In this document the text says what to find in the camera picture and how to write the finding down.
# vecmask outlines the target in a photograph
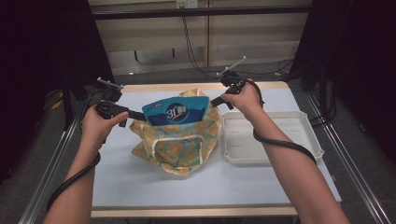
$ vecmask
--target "forearm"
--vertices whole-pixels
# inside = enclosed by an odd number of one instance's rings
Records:
[[[81,143],[65,180],[86,168],[96,157]],[[45,223],[90,223],[94,168],[67,188],[53,203]]]
[[[247,117],[265,138],[290,141],[262,110]],[[264,145],[276,176],[303,223],[347,223],[319,168],[303,153]]]

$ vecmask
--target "yellow patterned fabric bag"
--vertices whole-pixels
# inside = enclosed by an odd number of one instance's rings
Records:
[[[205,96],[199,89],[184,91],[179,96]],[[202,121],[151,126],[135,119],[132,132],[142,138],[132,154],[158,165],[168,173],[188,175],[207,161],[219,145],[220,113],[210,102]]]

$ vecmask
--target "black horizontal bar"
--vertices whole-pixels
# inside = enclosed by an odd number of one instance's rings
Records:
[[[116,11],[94,12],[95,20],[122,20],[141,18],[165,18],[165,17],[195,17],[195,16],[225,16],[225,15],[248,15],[248,14],[281,14],[281,13],[304,13],[323,12],[335,9],[335,6],[283,6],[283,7],[205,7],[184,9],[160,9],[145,11]]]

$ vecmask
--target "blue package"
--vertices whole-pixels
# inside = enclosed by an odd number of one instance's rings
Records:
[[[207,96],[171,97],[142,107],[152,126],[201,121],[209,105]]]

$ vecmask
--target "white tray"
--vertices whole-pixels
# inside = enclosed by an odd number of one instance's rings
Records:
[[[267,112],[274,123],[294,143],[308,149],[315,159],[324,154],[312,127],[301,111]],[[235,164],[271,164],[262,143],[253,137],[253,126],[240,112],[223,116],[224,157]]]

